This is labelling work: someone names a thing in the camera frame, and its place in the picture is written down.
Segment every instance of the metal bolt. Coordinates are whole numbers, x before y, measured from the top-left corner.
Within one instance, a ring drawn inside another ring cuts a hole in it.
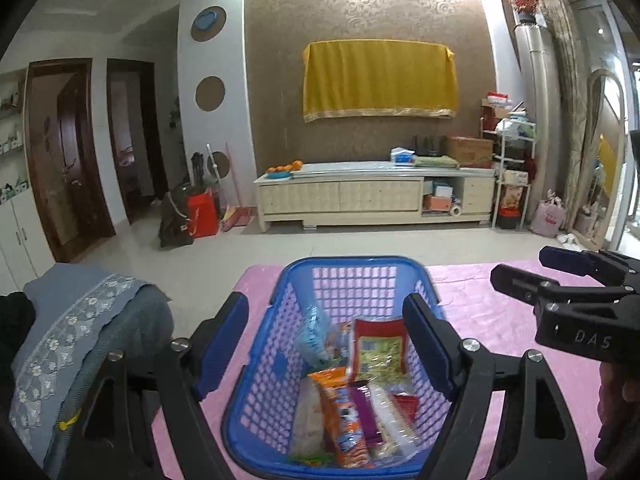
[[[171,350],[174,352],[184,352],[191,346],[189,340],[185,337],[179,337],[171,341]]]
[[[465,339],[462,348],[468,352],[477,352],[480,349],[480,342],[477,339]]]
[[[119,361],[120,359],[122,359],[124,357],[124,352],[122,350],[112,350],[111,352],[109,352],[107,354],[107,358],[109,359],[109,361],[111,361],[112,363]]]
[[[527,352],[527,357],[535,363],[539,363],[540,361],[542,361],[542,359],[544,359],[540,350],[529,350]]]

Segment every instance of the orange snack package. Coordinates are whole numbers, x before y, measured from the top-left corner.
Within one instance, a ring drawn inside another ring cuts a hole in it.
[[[356,405],[351,399],[346,368],[309,374],[319,387],[324,428],[334,443],[336,462],[345,468],[369,466],[369,451]]]

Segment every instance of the pink tablecloth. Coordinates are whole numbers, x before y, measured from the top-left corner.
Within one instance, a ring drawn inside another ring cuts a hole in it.
[[[563,285],[596,284],[591,278],[545,269],[535,260],[515,262],[512,265],[552,277]],[[495,264],[435,266],[430,267],[429,271],[442,299],[447,319],[460,336],[475,337],[493,352],[521,356],[527,349],[538,347],[534,341],[535,318],[530,306],[494,292],[489,282],[489,275],[494,267]],[[220,423],[240,370],[248,361],[249,350],[281,270],[282,267],[279,266],[251,267],[234,287],[234,290],[242,292],[249,299],[249,321],[219,389],[210,393],[201,404],[220,451],[238,480],[252,480],[255,477],[240,469],[226,454],[220,436]],[[542,350],[574,418],[590,478],[599,478],[603,469],[593,459],[600,431],[596,414],[600,386],[598,364],[551,349]],[[500,423],[501,405],[502,394],[494,394],[478,455],[469,475],[470,480],[483,478],[486,474]],[[152,429],[165,476],[182,480],[162,412],[156,416]]]

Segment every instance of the potted plant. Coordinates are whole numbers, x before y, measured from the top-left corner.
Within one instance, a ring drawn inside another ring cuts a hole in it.
[[[536,23],[540,0],[509,0],[509,2],[517,12],[520,23]]]

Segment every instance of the green towel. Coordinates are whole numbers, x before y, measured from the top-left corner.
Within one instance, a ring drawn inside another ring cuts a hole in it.
[[[416,168],[459,168],[460,163],[450,156],[417,156],[414,160]]]

